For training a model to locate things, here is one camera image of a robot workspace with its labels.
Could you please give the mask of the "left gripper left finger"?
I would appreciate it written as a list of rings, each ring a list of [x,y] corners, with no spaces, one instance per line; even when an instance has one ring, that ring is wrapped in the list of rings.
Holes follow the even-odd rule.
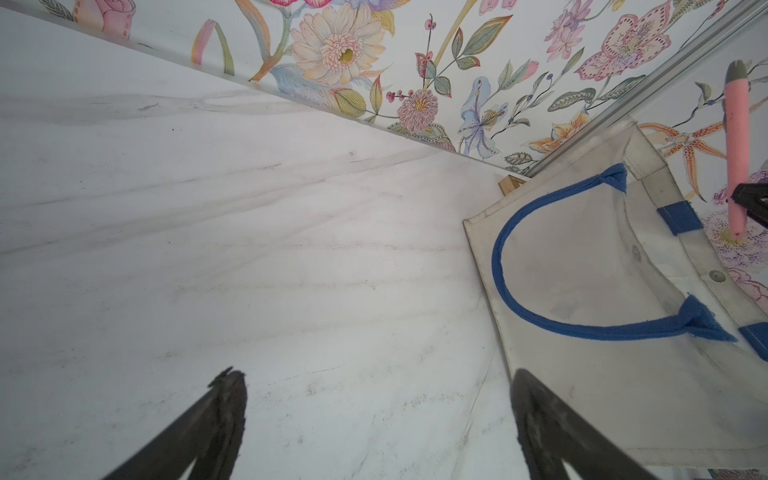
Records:
[[[227,368],[208,391],[108,479],[229,479],[245,432],[245,374]]]

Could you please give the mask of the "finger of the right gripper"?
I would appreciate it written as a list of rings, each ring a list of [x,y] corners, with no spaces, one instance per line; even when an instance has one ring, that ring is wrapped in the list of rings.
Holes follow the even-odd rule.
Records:
[[[748,218],[768,229],[767,197],[766,183],[741,183],[734,189],[730,203],[742,207]]]

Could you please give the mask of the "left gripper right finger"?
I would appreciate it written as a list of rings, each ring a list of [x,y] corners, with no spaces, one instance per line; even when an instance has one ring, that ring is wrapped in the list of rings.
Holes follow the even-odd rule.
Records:
[[[530,371],[515,371],[510,399],[532,479],[567,479],[566,465],[582,479],[654,477]]]

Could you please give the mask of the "white canvas cartoon pouch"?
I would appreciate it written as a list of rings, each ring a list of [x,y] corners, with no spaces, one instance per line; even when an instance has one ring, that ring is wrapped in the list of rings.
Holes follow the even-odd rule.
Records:
[[[766,313],[635,122],[464,228],[511,370],[642,464],[766,466]]]

